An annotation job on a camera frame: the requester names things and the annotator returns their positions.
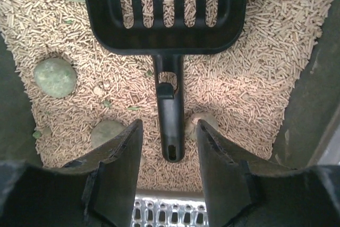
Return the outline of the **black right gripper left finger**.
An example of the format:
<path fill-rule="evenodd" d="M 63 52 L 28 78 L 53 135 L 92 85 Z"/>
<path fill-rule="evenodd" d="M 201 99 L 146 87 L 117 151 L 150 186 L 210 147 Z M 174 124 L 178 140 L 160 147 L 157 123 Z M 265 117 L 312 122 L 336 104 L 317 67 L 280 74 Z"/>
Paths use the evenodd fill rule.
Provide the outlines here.
<path fill-rule="evenodd" d="M 87 217 L 109 226 L 130 226 L 142 142 L 143 124 L 137 119 L 116 137 L 64 165 L 88 173 L 82 194 Z"/>

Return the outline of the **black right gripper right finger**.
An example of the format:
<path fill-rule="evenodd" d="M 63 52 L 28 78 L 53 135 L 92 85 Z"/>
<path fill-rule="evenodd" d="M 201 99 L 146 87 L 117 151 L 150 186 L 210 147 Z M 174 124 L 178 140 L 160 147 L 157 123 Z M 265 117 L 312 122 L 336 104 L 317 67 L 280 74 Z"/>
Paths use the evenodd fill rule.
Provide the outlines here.
<path fill-rule="evenodd" d="M 227 226 L 262 200 L 258 175 L 275 176 L 291 171 L 290 167 L 265 160 L 230 141 L 207 121 L 198 121 L 197 139 L 210 226 Z"/>

